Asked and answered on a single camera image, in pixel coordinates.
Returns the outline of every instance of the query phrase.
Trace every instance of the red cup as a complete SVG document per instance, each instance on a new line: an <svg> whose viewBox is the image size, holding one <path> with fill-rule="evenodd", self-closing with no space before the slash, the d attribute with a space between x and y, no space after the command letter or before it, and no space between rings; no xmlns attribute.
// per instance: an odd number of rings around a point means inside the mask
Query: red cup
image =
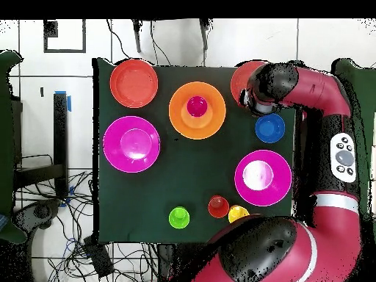
<svg viewBox="0 0 376 282"><path fill-rule="evenodd" d="M230 205L227 200L220 195L211 197L208 205L209 213L212 217L222 218L227 215Z"/></svg>

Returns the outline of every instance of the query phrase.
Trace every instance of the yellow cup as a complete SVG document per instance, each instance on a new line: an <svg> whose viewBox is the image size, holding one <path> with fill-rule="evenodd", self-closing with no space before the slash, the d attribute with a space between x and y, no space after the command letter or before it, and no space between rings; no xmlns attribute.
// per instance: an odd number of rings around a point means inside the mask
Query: yellow cup
<svg viewBox="0 0 376 282"><path fill-rule="evenodd" d="M247 211L247 209L243 208L242 206L235 205L235 206L232 206L230 208L230 211L228 212L228 221L232 223L238 220L239 218L242 218L248 215L249 215L249 212Z"/></svg>

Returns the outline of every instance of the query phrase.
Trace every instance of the blue bowl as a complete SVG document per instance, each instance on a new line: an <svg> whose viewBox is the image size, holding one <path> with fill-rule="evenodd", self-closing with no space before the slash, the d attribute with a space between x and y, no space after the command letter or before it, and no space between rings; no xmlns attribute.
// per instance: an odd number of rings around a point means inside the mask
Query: blue bowl
<svg viewBox="0 0 376 282"><path fill-rule="evenodd" d="M270 114L257 120L255 130L262 142L273 143L279 141L285 134L285 123L281 116Z"/></svg>

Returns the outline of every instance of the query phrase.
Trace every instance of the power strip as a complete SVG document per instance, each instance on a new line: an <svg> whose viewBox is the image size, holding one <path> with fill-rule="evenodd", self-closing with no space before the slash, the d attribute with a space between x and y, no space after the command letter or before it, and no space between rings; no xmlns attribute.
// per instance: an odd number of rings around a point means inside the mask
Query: power strip
<svg viewBox="0 0 376 282"><path fill-rule="evenodd" d="M94 244L92 237L88 236L84 239L83 249L87 257L92 259L94 269L98 273L99 278L114 272L114 265L111 262L105 245Z"/></svg>

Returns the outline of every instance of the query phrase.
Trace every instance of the pink plate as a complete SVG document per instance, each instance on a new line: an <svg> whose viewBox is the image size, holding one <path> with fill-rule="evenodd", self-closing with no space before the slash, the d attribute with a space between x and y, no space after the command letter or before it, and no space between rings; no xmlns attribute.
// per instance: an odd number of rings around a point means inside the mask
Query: pink plate
<svg viewBox="0 0 376 282"><path fill-rule="evenodd" d="M148 169L156 161L159 149L158 132L141 117L121 117L104 133L104 155L113 167L123 172Z"/></svg>
<svg viewBox="0 0 376 282"><path fill-rule="evenodd" d="M271 206L286 196L292 173L279 153L260 150L242 159L234 179L236 190L245 201L254 206Z"/></svg>

